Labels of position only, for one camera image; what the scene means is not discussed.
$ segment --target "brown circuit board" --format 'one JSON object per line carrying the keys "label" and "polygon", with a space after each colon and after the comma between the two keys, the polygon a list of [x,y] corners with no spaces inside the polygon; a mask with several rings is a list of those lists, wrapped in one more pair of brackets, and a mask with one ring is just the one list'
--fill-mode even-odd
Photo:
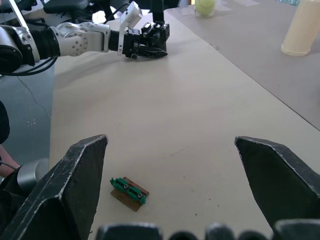
{"label": "brown circuit board", "polygon": [[[146,197],[148,197],[149,192],[147,190],[145,190],[144,188],[142,188],[138,184],[134,183],[133,181],[131,181],[127,177],[124,177],[123,180],[127,181],[130,185],[132,185],[132,186],[136,187],[137,189],[139,189],[140,191],[142,191],[142,193]],[[138,209],[141,207],[140,202],[131,199],[127,194],[120,192],[119,190],[117,190],[115,188],[112,190],[111,195],[114,196],[116,199],[118,199],[120,202],[122,202],[124,205],[126,205],[127,207],[129,207],[130,209],[132,209],[135,212],[138,211]]]}

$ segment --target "plastic bottle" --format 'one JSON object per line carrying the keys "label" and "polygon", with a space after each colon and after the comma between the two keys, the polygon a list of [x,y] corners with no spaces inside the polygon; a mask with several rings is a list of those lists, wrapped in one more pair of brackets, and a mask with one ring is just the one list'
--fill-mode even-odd
{"label": "plastic bottle", "polygon": [[291,56],[305,56],[320,31],[320,0],[301,0],[281,46]]}

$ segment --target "green connector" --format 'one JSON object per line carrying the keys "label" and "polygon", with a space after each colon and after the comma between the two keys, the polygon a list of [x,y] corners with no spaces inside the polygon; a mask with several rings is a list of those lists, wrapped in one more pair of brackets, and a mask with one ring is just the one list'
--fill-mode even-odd
{"label": "green connector", "polygon": [[126,180],[122,178],[111,178],[110,183],[115,189],[126,193],[131,199],[140,202],[141,205],[146,203],[146,195],[138,188],[131,186]]}

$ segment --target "tennis ball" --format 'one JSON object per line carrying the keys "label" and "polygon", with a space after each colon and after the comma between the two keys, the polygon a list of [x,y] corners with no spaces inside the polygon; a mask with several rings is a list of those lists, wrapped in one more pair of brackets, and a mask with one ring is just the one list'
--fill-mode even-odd
{"label": "tennis ball", "polygon": [[195,0],[195,10],[202,16],[207,16],[215,10],[215,0]]}
{"label": "tennis ball", "polygon": [[215,0],[195,0],[195,5],[202,7],[203,9],[213,8],[215,6]]}

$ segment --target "robotic arm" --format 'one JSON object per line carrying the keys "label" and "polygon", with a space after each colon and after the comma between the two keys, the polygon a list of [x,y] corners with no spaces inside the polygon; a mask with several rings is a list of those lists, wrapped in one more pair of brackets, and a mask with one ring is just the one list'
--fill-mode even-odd
{"label": "robotic arm", "polygon": [[0,72],[12,73],[21,65],[34,66],[40,60],[79,56],[85,52],[116,51],[128,58],[161,58],[167,55],[169,24],[164,21],[163,0],[152,0],[153,22],[134,29],[142,18],[133,1],[122,14],[119,31],[93,22],[64,22],[57,27],[29,30],[0,25]]}

